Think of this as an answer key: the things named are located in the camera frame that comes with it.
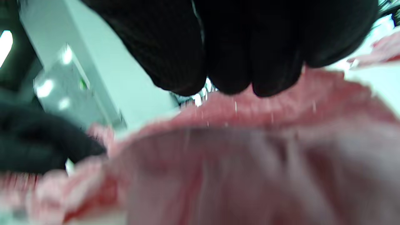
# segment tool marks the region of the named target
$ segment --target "gloved hand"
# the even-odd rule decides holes
[[[82,0],[102,16],[154,84],[196,94],[206,76],[226,94],[250,83],[271,96],[356,50],[377,0]]]

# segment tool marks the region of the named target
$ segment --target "pink fabric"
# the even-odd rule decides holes
[[[399,137],[368,88],[307,69],[278,96],[213,93],[148,125],[111,160],[45,177],[28,208],[46,224],[115,205],[132,225],[396,224]]]
[[[375,42],[371,54],[351,58],[348,62],[353,63],[355,67],[363,67],[398,60],[400,60],[400,32]]]

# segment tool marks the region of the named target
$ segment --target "black fabric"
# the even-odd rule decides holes
[[[0,172],[43,174],[106,153],[68,121],[28,106],[0,103]]]
[[[82,0],[102,16],[164,90],[189,96],[206,76],[226,94],[295,84],[304,63],[327,66],[362,43],[377,0]]]

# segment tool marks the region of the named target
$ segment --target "ceiling light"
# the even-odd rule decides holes
[[[54,87],[54,83],[51,80],[46,80],[44,84],[36,89],[36,96],[38,98],[44,98],[49,96],[51,90]]]
[[[71,100],[69,98],[63,98],[58,104],[59,110],[64,110],[71,105]]]
[[[2,35],[0,36],[0,68],[6,60],[7,55],[11,51],[12,42],[11,31],[3,31]]]
[[[65,49],[65,52],[62,55],[62,62],[64,64],[69,64],[72,61],[72,50],[69,46]]]

